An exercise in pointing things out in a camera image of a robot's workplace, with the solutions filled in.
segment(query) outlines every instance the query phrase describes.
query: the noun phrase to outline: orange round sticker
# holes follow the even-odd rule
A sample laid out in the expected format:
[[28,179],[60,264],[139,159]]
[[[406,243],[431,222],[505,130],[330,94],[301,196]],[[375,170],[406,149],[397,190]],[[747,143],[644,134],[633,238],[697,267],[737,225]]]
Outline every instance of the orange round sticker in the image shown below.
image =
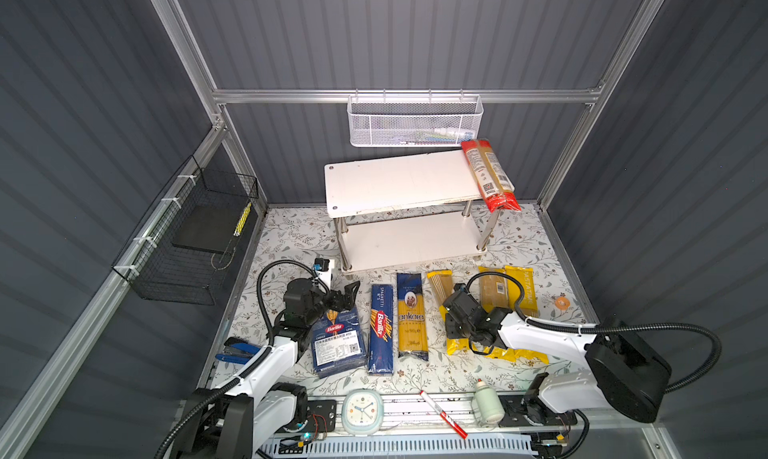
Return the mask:
[[554,307],[560,309],[561,311],[564,311],[569,307],[571,307],[571,301],[569,301],[568,298],[564,296],[560,296],[554,300]]

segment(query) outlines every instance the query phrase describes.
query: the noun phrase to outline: white mesh basket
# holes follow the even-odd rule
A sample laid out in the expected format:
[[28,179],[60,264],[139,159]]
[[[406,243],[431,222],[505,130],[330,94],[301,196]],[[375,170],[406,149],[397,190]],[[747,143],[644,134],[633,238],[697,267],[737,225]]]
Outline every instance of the white mesh basket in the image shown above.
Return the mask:
[[480,96],[350,96],[354,147],[451,147],[477,137]]

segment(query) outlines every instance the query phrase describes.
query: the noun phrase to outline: white shelf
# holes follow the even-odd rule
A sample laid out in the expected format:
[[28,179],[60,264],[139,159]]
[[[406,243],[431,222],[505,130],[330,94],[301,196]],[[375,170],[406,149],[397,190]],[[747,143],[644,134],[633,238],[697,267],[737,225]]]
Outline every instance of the white shelf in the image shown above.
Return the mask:
[[347,272],[482,254],[475,220],[461,212],[350,225],[342,237],[352,266]]
[[331,218],[481,198],[460,149],[328,164],[325,174]]

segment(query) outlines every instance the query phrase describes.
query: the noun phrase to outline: white label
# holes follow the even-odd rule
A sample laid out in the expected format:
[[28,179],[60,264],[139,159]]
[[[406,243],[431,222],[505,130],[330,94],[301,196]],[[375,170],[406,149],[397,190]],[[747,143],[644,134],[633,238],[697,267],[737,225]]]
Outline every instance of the white label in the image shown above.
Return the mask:
[[496,188],[491,178],[488,168],[485,167],[485,162],[480,157],[480,151],[476,148],[471,148],[466,151],[467,159],[469,159],[469,166],[472,167],[472,171],[475,173],[475,177],[480,184],[480,191],[483,198],[487,198],[489,195],[499,194],[500,191]]
[[338,361],[359,353],[360,344],[357,341],[357,331],[343,332],[315,341],[317,365],[328,364],[331,361]]
[[493,169],[493,172],[496,173],[496,177],[498,177],[498,181],[501,183],[504,191],[514,192],[514,186],[512,185],[512,182],[510,182],[509,177],[507,177],[507,175],[504,174],[504,169],[502,168],[502,165],[499,163],[496,155],[493,152],[486,152],[485,158],[487,158],[488,163],[491,164],[491,168]]

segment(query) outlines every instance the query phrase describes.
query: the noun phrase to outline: alarm clock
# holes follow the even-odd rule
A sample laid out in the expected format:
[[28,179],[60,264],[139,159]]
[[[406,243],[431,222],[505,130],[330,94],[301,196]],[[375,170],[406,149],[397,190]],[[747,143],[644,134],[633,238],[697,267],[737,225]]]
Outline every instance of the alarm clock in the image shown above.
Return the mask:
[[384,401],[371,389],[357,389],[344,399],[341,423],[351,435],[369,436],[382,426]]

